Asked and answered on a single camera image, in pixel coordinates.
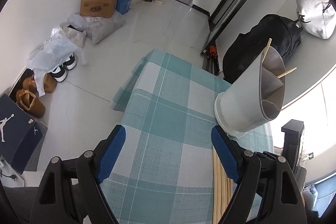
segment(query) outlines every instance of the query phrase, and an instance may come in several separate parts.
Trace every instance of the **checkered tablecloth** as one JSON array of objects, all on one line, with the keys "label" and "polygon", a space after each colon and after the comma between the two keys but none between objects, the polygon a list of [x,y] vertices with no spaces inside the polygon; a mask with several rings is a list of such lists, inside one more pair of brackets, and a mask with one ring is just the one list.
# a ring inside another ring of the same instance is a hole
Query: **checkered tablecloth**
[{"label": "checkered tablecloth", "polygon": [[[153,50],[112,100],[124,111],[126,142],[101,189],[120,224],[211,223],[216,96],[229,83],[171,54]],[[264,126],[238,143],[273,152]],[[255,198],[250,217],[256,215]]]}]

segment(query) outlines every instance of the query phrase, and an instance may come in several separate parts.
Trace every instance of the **brown boot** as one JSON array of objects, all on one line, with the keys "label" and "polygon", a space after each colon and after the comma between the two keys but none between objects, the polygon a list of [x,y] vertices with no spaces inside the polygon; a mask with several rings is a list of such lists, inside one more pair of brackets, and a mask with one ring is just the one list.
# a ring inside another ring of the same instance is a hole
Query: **brown boot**
[{"label": "brown boot", "polygon": [[44,105],[36,95],[29,90],[18,90],[16,92],[16,101],[19,107],[25,112],[28,112],[37,118],[41,118],[45,112]]},{"label": "brown boot", "polygon": [[[54,92],[56,85],[57,85],[57,82],[55,81],[55,79],[51,77],[50,74],[46,73],[44,76],[44,80],[43,80],[44,92],[45,93]],[[22,83],[22,87],[24,90],[29,90],[33,93],[37,92],[37,86],[34,80],[34,75],[26,78]]]}]

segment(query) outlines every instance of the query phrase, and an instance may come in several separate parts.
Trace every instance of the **logo on cardboard box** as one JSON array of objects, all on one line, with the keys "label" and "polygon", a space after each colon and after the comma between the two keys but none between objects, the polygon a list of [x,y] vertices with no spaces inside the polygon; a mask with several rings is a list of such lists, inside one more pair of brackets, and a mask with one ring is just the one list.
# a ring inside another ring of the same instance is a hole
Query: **logo on cardboard box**
[{"label": "logo on cardboard box", "polygon": [[101,7],[100,6],[92,6],[90,8],[90,11],[91,12],[99,12],[99,11],[101,11]]}]

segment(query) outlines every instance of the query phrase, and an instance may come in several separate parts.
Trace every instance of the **brown cardboard box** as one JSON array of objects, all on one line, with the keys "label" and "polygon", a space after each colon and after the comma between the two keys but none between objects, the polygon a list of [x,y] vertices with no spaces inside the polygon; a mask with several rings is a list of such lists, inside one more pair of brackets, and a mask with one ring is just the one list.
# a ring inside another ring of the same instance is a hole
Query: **brown cardboard box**
[{"label": "brown cardboard box", "polygon": [[111,17],[117,0],[81,0],[81,16]]}]

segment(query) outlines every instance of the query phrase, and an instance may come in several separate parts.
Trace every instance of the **barcode label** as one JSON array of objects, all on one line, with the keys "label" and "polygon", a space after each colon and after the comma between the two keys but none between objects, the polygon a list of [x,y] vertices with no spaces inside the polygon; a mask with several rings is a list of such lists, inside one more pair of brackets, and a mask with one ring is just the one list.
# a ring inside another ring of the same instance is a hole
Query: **barcode label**
[{"label": "barcode label", "polygon": [[87,23],[90,23],[90,22],[101,20],[101,17],[87,17],[85,20]]}]

